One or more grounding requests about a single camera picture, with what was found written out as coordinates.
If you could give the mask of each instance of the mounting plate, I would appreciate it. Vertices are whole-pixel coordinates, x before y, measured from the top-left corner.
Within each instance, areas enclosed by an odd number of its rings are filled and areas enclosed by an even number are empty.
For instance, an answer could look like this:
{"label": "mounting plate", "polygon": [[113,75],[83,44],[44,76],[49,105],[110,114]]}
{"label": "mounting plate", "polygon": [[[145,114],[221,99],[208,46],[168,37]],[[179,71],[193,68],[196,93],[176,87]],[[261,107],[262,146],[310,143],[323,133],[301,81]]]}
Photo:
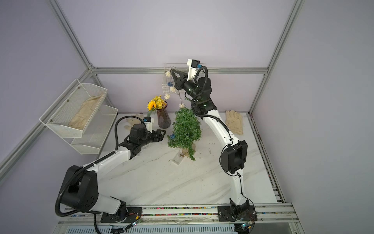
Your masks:
{"label": "mounting plate", "polygon": [[[252,220],[249,214],[246,214],[245,217],[241,221],[237,221],[231,216],[230,206],[218,206],[218,220],[220,222],[242,222],[242,221],[249,221]],[[249,213],[255,216],[255,221],[257,221],[257,215],[255,214],[255,207],[249,206]]]}
{"label": "mounting plate", "polygon": [[[143,209],[141,207],[127,207],[127,212],[129,214],[135,213],[135,215],[129,215],[129,216],[127,216],[126,219],[124,219],[124,221],[121,222],[121,223],[132,223],[132,222],[135,222],[136,221],[136,219],[135,219],[136,218],[136,214],[138,214],[139,216],[141,216],[142,210]],[[114,221],[112,219],[112,217],[109,216],[106,213],[103,213],[100,222],[102,224],[116,223],[116,221]]]}

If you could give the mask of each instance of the wire basket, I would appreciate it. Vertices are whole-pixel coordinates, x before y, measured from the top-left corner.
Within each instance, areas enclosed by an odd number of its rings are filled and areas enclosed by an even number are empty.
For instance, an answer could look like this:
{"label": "wire basket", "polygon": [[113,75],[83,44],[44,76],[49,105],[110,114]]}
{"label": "wire basket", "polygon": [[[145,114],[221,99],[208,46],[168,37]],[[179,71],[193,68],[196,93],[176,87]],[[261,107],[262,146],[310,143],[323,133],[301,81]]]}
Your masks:
{"label": "wire basket", "polygon": [[[75,90],[68,96],[64,103],[57,109],[57,111],[51,116],[47,122],[43,122],[42,118],[39,120],[44,123],[49,129],[56,133],[59,137],[82,137],[85,133],[87,127],[91,123],[93,117],[98,111],[99,107],[103,103],[105,97],[107,96],[107,89],[90,84],[90,83],[80,83]],[[83,129],[76,129],[69,127],[69,123],[72,118],[78,113],[84,101],[92,96],[102,97],[98,100],[98,104],[93,110],[89,120],[84,125]]]}
{"label": "wire basket", "polygon": [[116,119],[117,112],[117,108],[101,105],[83,137],[74,138],[70,145],[80,154],[100,153],[100,149]]}
{"label": "wire basket", "polygon": [[[170,72],[171,69],[177,69],[178,71],[188,73],[188,66],[187,66],[186,63],[164,63],[164,74],[163,74],[163,79],[162,79],[162,91],[163,91],[163,93],[164,94],[183,94],[183,93],[185,93],[185,91],[183,89],[175,90],[174,92],[170,90],[171,86],[169,84],[174,86],[174,80],[173,80],[173,77],[171,75],[166,76],[166,73]],[[200,72],[200,75],[202,75],[202,74],[205,76],[205,73],[204,73],[203,70]]]}

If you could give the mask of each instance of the artificial plant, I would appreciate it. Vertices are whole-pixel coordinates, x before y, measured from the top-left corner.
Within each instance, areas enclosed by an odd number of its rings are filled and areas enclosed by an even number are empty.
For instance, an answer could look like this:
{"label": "artificial plant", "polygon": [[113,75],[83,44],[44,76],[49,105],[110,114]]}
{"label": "artificial plant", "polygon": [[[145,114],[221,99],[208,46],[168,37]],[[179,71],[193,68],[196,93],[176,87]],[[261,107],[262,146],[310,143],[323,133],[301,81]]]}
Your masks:
{"label": "artificial plant", "polygon": [[161,95],[155,96],[150,102],[148,102],[148,113],[147,116],[150,117],[153,111],[161,110],[166,107],[166,102],[161,99]]}
{"label": "artificial plant", "polygon": [[168,136],[168,146],[188,149],[188,156],[195,161],[194,141],[201,138],[200,121],[191,109],[183,107],[175,112],[173,134]]}

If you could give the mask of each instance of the plant pot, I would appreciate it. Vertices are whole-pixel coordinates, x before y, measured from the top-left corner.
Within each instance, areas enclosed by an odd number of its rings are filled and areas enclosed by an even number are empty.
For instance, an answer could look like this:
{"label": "plant pot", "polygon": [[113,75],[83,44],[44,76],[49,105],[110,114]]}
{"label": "plant pot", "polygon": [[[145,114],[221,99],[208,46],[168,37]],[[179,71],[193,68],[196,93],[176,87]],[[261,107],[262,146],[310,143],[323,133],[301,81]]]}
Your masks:
{"label": "plant pot", "polygon": [[166,102],[166,106],[162,109],[157,110],[157,122],[160,128],[168,128],[171,125],[171,120],[169,117],[166,108],[168,107],[168,103]]}
{"label": "plant pot", "polygon": [[[195,143],[192,143],[192,148],[193,148],[193,150],[196,150],[196,145],[195,145]],[[184,156],[189,157],[189,155],[188,155],[188,149],[186,149],[186,148],[182,148],[182,154],[183,154]]]}

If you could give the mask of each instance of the sunflower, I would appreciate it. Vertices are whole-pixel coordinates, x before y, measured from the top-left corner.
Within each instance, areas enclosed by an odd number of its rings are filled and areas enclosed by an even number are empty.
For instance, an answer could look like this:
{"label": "sunflower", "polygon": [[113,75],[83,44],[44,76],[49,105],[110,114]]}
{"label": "sunflower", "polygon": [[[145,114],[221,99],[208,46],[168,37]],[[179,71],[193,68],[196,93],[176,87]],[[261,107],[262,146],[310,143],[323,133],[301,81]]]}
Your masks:
{"label": "sunflower", "polygon": [[155,101],[152,100],[148,103],[148,110],[152,110],[153,108],[156,108],[156,107],[157,105]]}

